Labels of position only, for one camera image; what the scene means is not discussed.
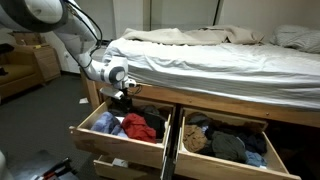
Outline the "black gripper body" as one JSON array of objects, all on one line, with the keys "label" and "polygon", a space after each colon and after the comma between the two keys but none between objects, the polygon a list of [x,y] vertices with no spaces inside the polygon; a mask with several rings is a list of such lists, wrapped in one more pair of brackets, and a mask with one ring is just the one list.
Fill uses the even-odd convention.
[{"label": "black gripper body", "polygon": [[113,109],[128,113],[132,109],[132,99],[128,96],[124,96],[120,99],[112,98],[111,107]]}]

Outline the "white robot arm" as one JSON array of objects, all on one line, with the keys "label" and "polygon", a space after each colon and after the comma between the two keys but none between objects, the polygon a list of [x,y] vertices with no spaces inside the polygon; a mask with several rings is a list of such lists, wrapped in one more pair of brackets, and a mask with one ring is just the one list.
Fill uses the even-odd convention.
[{"label": "white robot arm", "polygon": [[136,82],[128,77],[128,60],[113,55],[104,55],[100,61],[92,58],[102,37],[97,37],[94,20],[74,0],[0,0],[0,14],[1,25],[8,29],[52,31],[88,79],[109,84],[100,89],[102,94],[111,97],[123,112],[131,109],[127,89]]}]

